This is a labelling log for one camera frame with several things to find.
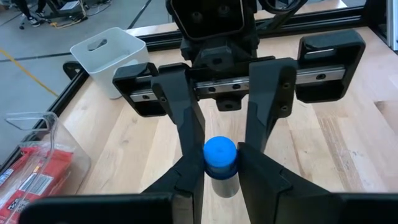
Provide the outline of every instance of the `bottle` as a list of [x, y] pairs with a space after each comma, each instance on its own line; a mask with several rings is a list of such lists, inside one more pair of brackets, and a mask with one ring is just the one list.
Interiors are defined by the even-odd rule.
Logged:
[[206, 142], [203, 155], [216, 194], [223, 198], [234, 196], [240, 188], [234, 142], [224, 136], [213, 137]]

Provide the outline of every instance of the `black frame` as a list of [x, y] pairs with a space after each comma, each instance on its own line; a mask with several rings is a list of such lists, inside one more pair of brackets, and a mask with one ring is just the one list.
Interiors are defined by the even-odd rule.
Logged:
[[[292, 16], [279, 30], [272, 32], [259, 31], [259, 37], [262, 39], [270, 37], [282, 37], [287, 35], [307, 34], [315, 32], [325, 32], [331, 30], [349, 29], [355, 27], [368, 26], [374, 33], [379, 36], [384, 42], [383, 34], [378, 29], [380, 24], [385, 23], [384, 14], [386, 5], [381, 4], [380, 0], [367, 0], [364, 6], [347, 7], [343, 9], [334, 9], [329, 11], [311, 12], [306, 14], [299, 14]], [[257, 25], [267, 22], [269, 19], [260, 19], [256, 21]], [[159, 50], [177, 49], [180, 47], [182, 39], [179, 30], [164, 32], [159, 34], [142, 35], [138, 38], [146, 42], [149, 52]], [[54, 112], [60, 116], [69, 102], [73, 99], [81, 86], [88, 78], [88, 74], [83, 68], [79, 72], [74, 73], [73, 70], [64, 70], [65, 73], [72, 79], [70, 84], [62, 92], [62, 94], [55, 100], [48, 111]], [[0, 167], [0, 173], [3, 173], [14, 161], [20, 156], [19, 148], [17, 147], [14, 153], [8, 160]]]

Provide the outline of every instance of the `screw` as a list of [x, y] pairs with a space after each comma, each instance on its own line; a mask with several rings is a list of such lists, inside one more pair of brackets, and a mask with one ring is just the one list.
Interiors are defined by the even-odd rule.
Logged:
[[194, 12], [192, 13], [192, 19], [194, 23], [201, 23], [203, 16], [200, 12]]
[[229, 7], [226, 5], [222, 5], [218, 8], [218, 14], [220, 16], [225, 16], [229, 13]]
[[325, 75], [325, 74], [319, 74], [319, 75], [317, 75], [317, 80], [322, 80], [322, 79], [324, 79], [324, 78], [326, 78], [326, 75]]
[[285, 90], [290, 88], [290, 83], [284, 83], [284, 85], [282, 86], [282, 88], [284, 88]]
[[234, 89], [234, 90], [238, 90], [238, 89], [240, 89], [241, 88], [241, 85], [239, 85], [239, 84], [234, 84], [233, 86], [232, 86], [232, 89]]
[[213, 62], [213, 65], [219, 65], [219, 64], [223, 63], [223, 60], [221, 58], [214, 58], [212, 62]]
[[280, 110], [281, 110], [281, 111], [287, 111], [288, 108], [289, 108], [288, 106], [284, 105], [284, 106], [282, 106], [282, 107], [280, 108]]

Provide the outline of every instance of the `clear plastic container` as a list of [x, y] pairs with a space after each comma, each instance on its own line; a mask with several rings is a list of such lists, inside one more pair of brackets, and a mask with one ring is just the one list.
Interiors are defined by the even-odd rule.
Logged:
[[17, 223], [28, 203], [75, 194], [90, 158], [54, 113], [14, 113], [5, 120], [27, 133], [19, 144], [21, 157], [0, 175], [0, 223]]

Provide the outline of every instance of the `cable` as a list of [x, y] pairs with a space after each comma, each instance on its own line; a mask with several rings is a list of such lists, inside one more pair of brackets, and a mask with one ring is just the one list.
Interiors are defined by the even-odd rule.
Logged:
[[275, 15], [285, 14], [286, 12], [296, 9], [302, 3], [302, 1], [307, 2], [307, 0], [294, 0], [292, 3], [288, 4], [286, 7], [279, 9], [279, 8], [274, 7], [269, 1], [270, 0], [259, 0], [259, 3], [263, 9], [265, 9], [267, 12], [275, 14]]
[[142, 13], [144, 13], [144, 11], [146, 10], [146, 8], [148, 7], [148, 5], [150, 4], [152, 0], [148, 0], [144, 6], [141, 8], [141, 10], [138, 12], [138, 14], [136, 15], [136, 17], [132, 20], [132, 22], [130, 23], [130, 25], [127, 27], [127, 29], [131, 29], [134, 25], [136, 25], [138, 19], [141, 17]]
[[73, 25], [78, 24], [79, 22], [81, 22], [86, 17], [86, 10], [85, 10], [84, 5], [83, 5], [83, 0], [79, 0], [79, 5], [81, 7], [81, 12], [83, 13], [83, 17], [81, 19], [79, 19], [79, 20], [77, 20], [75, 22], [69, 22], [67, 24], [63, 24], [63, 25], [60, 25], [60, 26], [58, 26], [57, 22], [51, 22], [50, 26], [53, 26], [56, 29], [61, 29], [61, 28], [73, 26]]
[[[101, 6], [104, 6], [104, 5], [107, 5], [107, 6], [106, 6], [105, 8], [103, 8], [102, 10], [100, 10], [100, 7], [101, 7]], [[97, 7], [97, 12], [94, 13], [94, 14], [91, 14], [91, 15], [87, 14], [87, 16], [88, 16], [88, 17], [90, 17], [90, 16], [95, 16], [95, 15], [97, 15], [97, 14], [99, 14], [99, 13], [105, 11], [105, 9], [109, 8], [110, 6], [111, 6], [111, 3], [110, 3], [110, 2], [109, 2], [109, 3], [99, 4], [98, 7]]]
[[20, 68], [26, 75], [31, 77], [37, 84], [39, 84], [41, 87], [45, 88], [47, 91], [49, 91], [54, 96], [58, 97], [58, 95], [54, 91], [52, 91], [49, 87], [47, 87], [42, 82], [40, 82], [40, 80], [38, 78], [36, 78], [28, 70], [26, 70], [20, 63], [18, 63], [14, 58], [12, 58], [6, 51], [4, 51], [3, 49], [0, 49], [0, 53], [3, 53], [4, 56], [6, 56], [10, 61], [14, 62], [14, 64], [16, 64], [18, 66], [18, 68]]

